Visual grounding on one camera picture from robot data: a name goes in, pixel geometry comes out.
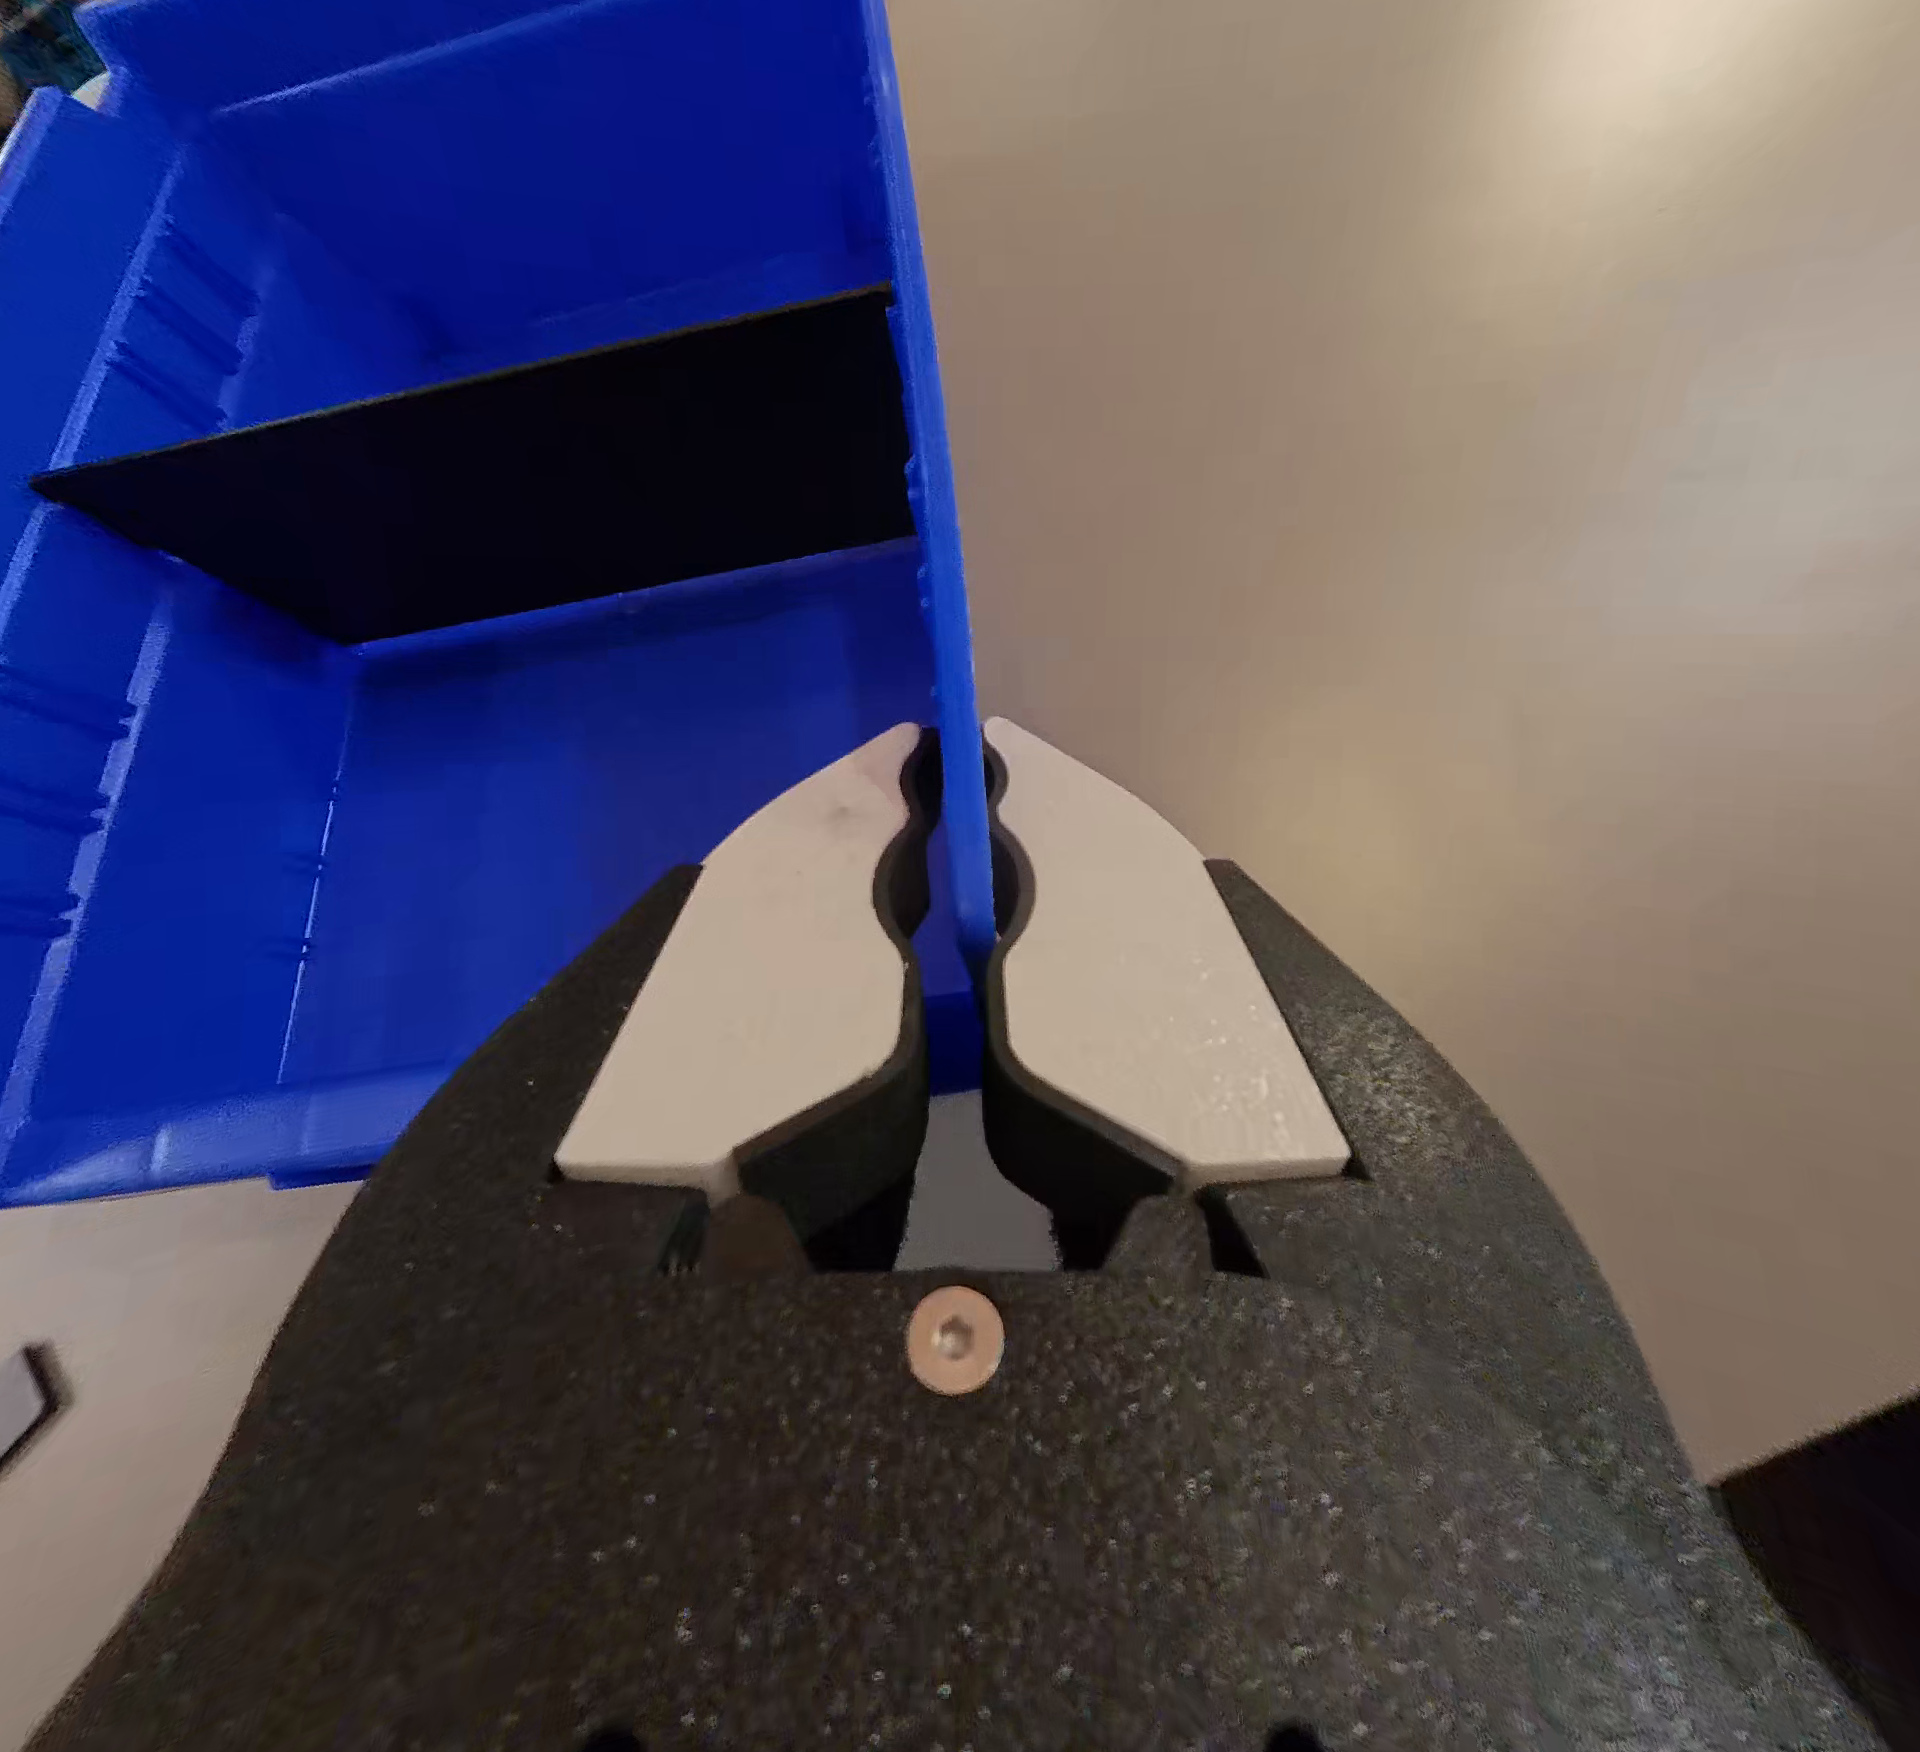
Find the black bin divider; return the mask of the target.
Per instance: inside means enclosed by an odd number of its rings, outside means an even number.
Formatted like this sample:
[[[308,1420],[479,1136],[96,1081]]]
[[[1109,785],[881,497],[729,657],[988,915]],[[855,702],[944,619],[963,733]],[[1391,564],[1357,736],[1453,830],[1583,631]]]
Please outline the black bin divider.
[[[860,550],[914,533],[891,311],[832,295],[30,487],[335,644]]]

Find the blue plastic storage bin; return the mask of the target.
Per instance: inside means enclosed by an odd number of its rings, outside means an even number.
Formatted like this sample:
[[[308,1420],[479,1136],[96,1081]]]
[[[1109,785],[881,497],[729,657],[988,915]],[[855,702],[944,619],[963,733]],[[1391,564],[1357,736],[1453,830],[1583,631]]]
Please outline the blue plastic storage bin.
[[[993,883],[885,0],[103,0],[4,148],[4,1208],[366,1173],[662,875],[940,733]],[[335,644],[32,479],[887,288],[914,533]]]

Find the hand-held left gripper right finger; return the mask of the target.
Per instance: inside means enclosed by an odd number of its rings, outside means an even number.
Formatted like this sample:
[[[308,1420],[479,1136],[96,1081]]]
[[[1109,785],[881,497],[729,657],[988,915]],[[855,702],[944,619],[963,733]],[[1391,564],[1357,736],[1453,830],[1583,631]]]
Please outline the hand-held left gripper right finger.
[[[996,939],[981,976],[987,1152],[1104,1267],[1152,1202],[1331,1184],[1352,1143],[1212,878],[1155,809],[993,717]]]

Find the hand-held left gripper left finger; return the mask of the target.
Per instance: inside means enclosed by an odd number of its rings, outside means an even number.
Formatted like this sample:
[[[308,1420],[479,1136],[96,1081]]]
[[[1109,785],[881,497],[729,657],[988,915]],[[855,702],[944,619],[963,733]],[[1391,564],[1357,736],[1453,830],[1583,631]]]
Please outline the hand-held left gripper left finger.
[[[805,1254],[898,1254],[929,1123],[914,938],[934,733],[898,724],[708,854],[555,1152],[566,1184],[772,1206]]]

